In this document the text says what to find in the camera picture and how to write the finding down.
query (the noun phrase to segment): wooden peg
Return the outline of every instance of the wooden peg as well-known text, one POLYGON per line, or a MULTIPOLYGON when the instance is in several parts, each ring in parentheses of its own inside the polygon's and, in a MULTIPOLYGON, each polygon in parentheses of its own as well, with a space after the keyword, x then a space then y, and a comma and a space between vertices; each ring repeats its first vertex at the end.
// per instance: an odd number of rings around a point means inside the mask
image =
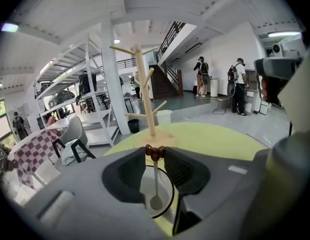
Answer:
POLYGON ((156 114, 157 111, 159 111, 165 104, 167 103, 167 100, 165 100, 162 104, 160 104, 155 110, 152 112, 153 115, 156 114))
POLYGON ((150 52, 152 52, 152 51, 155 51, 155 50, 157 50, 157 49, 159 49, 159 48, 160 48, 160 47, 157 46, 157 47, 152 48, 152 49, 150 49, 150 50, 144 51, 144 52, 142 53, 142 55, 148 54, 148 53, 150 53, 150 52))
POLYGON ((134 82, 137 83, 139 86, 141 85, 141 83, 138 80, 135 80, 135 78, 134 78, 134 82))
POLYGON ((147 86, 147 84, 148 84, 148 82, 149 82, 153 72, 154 72, 154 68, 151 67, 149 72, 148 72, 148 74, 147 74, 147 76, 146 76, 145 82, 143 83, 143 88, 145 88, 147 86))
POLYGON ((130 51, 130 50, 125 50, 125 49, 122 49, 122 48, 119 48, 119 47, 110 46, 109 48, 114 49, 114 50, 117 50, 117 51, 121 51, 121 52, 123 52, 123 53, 135 55, 134 52, 132 52, 132 51, 130 51))
POLYGON ((128 117, 147 118, 147 115, 146 115, 146 114, 126 113, 125 116, 128 116, 128 117))

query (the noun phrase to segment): power cord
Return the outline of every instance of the power cord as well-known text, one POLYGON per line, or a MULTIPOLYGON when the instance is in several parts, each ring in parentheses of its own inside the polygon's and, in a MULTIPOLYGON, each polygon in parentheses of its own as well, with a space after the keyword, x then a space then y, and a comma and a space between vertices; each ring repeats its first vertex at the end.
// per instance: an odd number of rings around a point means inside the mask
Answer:
POLYGON ((217 106, 217 108, 215 108, 215 109, 213 110, 213 112, 212 112, 213 115, 224 115, 224 114, 226 113, 226 108, 225 108, 225 110, 224 110, 224 113, 214 113, 214 111, 216 111, 216 110, 218 110, 218 109, 220 108, 220 103, 221 103, 221 101, 223 101, 223 99, 218 98, 218 106, 217 106))

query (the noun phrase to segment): checkered tablecloth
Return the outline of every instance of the checkered tablecloth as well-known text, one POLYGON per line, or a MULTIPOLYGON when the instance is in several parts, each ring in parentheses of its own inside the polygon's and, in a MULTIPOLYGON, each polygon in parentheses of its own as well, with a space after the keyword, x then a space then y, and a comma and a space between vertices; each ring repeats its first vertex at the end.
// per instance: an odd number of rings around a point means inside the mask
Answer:
POLYGON ((34 189, 32 174, 45 160, 55 155, 53 141, 57 138, 45 129, 14 152, 18 162, 17 176, 22 184, 34 189))

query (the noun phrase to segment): stair railing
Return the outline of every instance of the stair railing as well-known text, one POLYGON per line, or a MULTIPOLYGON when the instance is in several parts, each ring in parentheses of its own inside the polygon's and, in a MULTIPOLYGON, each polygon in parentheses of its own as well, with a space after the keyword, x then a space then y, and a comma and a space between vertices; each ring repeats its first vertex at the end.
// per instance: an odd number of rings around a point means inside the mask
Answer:
POLYGON ((177 69, 177 71, 174 71, 169 66, 166 65, 164 62, 162 64, 162 68, 164 69, 164 74, 168 78, 168 75, 173 79, 174 83, 177 85, 178 89, 178 95, 183 96, 183 79, 182 79, 182 71, 180 69, 177 69))
POLYGON ((163 43, 161 44, 158 52, 157 52, 157 62, 161 59, 163 54, 166 52, 167 48, 170 46, 174 38, 177 36, 177 34, 181 31, 181 29, 185 26, 185 23, 174 21, 174 23, 171 25, 169 31, 167 32, 166 37, 164 38, 163 43))

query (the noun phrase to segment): wooden base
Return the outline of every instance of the wooden base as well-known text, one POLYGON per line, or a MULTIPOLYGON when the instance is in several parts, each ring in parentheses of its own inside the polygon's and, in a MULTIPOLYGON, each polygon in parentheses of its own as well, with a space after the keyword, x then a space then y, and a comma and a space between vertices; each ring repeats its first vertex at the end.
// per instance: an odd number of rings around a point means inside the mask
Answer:
POLYGON ((145 147, 147 144, 151 145, 153 148, 158 148, 160 146, 164 147, 176 147, 175 137, 166 131, 156 130, 155 137, 151 136, 149 133, 142 139, 139 139, 135 144, 135 148, 145 147))

